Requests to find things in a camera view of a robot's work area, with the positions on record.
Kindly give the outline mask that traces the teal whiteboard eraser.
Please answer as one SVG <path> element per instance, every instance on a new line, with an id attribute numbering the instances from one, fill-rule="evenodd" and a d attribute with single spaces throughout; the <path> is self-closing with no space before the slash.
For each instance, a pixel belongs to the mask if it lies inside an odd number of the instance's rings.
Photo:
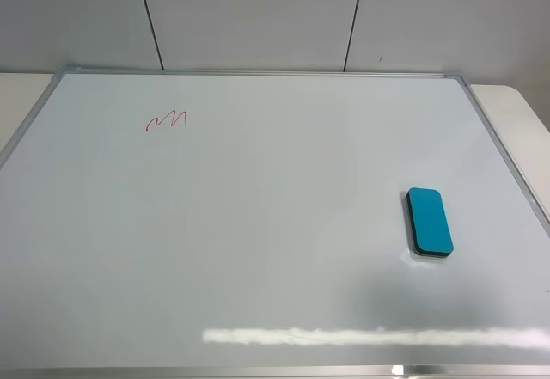
<path id="1" fill-rule="evenodd" d="M 425 256 L 450 256 L 454 244 L 440 192 L 411 187 L 406 194 L 406 201 L 415 251 Z"/>

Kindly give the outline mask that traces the red marker scribble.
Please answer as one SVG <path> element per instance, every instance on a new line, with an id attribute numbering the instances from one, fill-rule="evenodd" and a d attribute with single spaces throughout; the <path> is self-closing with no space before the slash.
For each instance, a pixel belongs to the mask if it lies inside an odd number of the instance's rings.
<path id="1" fill-rule="evenodd" d="M 151 131 L 153 128 L 157 128 L 162 125 L 168 125 L 169 127 L 175 127 L 180 120 L 183 120 L 183 124 L 186 123 L 187 111 L 176 111 L 172 110 L 169 113 L 165 114 L 163 117 L 154 117 L 152 118 L 147 125 L 145 130 L 147 132 Z"/>

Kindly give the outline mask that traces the white aluminium-framed whiteboard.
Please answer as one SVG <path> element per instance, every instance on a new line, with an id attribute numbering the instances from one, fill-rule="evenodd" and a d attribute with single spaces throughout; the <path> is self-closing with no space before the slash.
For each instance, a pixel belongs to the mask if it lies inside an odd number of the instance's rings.
<path id="1" fill-rule="evenodd" d="M 548 374 L 549 216 L 460 76 L 62 70 L 2 150 L 4 378 Z"/>

